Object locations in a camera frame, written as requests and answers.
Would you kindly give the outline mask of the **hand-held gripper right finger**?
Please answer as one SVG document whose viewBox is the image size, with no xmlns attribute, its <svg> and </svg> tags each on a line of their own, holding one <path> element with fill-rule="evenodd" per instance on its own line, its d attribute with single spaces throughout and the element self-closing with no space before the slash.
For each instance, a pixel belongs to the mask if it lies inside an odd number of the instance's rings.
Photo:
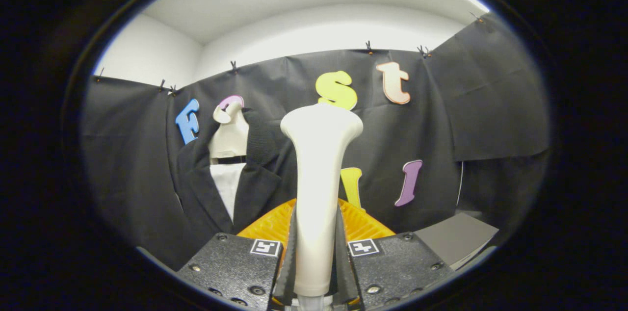
<svg viewBox="0 0 628 311">
<path fill-rule="evenodd" d="M 373 311 L 421 295 L 453 269 L 415 233 L 393 233 L 347 201 L 336 223 L 336 307 Z"/>
</svg>

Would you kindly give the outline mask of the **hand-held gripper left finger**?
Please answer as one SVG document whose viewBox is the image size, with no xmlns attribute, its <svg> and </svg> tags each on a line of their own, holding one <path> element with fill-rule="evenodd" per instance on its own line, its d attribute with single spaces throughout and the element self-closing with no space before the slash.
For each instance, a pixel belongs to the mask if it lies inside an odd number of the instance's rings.
<svg viewBox="0 0 628 311">
<path fill-rule="evenodd" d="M 253 309 L 284 309 L 273 297 L 296 200 L 285 202 L 237 234 L 216 233 L 177 277 L 226 301 Z"/>
</svg>

